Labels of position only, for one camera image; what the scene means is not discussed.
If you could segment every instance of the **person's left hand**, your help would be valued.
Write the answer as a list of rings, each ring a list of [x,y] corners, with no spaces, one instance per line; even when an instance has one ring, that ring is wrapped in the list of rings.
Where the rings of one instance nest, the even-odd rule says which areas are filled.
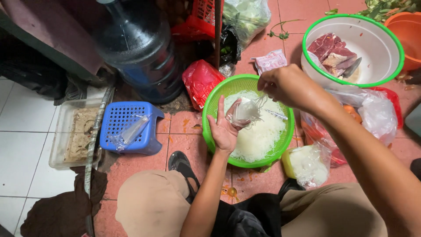
[[[228,118],[225,117],[224,113],[224,96],[221,95],[218,101],[218,115],[215,119],[208,115],[209,127],[212,133],[213,140],[215,141],[215,147],[217,150],[222,152],[231,153],[235,149],[237,144],[238,131],[241,130],[241,127],[235,127],[231,124]],[[234,105],[240,102],[241,99],[235,101],[231,108],[227,111],[227,114],[233,114]]]

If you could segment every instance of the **orange bucket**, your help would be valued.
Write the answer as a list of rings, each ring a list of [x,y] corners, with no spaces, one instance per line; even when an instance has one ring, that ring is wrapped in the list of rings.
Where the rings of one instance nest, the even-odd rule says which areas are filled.
[[[401,12],[391,16],[384,23],[402,44],[405,62],[402,70],[421,67],[421,13]]]

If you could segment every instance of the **blue plastic stool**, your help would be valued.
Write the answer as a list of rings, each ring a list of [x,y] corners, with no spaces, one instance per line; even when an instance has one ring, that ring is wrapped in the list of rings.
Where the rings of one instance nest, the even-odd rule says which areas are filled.
[[[149,122],[134,142],[124,150],[117,151],[117,148],[110,142],[109,136],[118,134],[124,127],[130,126],[139,120],[139,117],[132,117],[133,114],[149,114]],[[99,145],[105,150],[116,153],[137,152],[146,155],[155,155],[162,148],[162,144],[158,142],[155,136],[157,117],[164,118],[164,113],[149,102],[127,101],[111,103],[106,107],[104,112]]]

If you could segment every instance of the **clear plastic tray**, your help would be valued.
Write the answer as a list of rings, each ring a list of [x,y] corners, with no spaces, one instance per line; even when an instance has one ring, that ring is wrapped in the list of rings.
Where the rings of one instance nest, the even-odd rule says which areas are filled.
[[[50,167],[86,165],[88,150],[85,146],[91,140],[89,128],[93,126],[101,101],[102,98],[69,100],[61,105],[50,154]],[[94,155],[93,164],[98,161],[99,159]]]

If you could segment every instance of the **beige pants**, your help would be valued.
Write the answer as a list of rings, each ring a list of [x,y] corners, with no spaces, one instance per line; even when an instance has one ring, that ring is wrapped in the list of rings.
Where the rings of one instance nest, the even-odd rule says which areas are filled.
[[[115,218],[128,237],[178,237],[190,205],[189,189],[177,171],[148,170],[121,186]],[[280,203],[283,237],[383,237],[383,219],[357,183],[338,183],[310,191],[291,190]]]

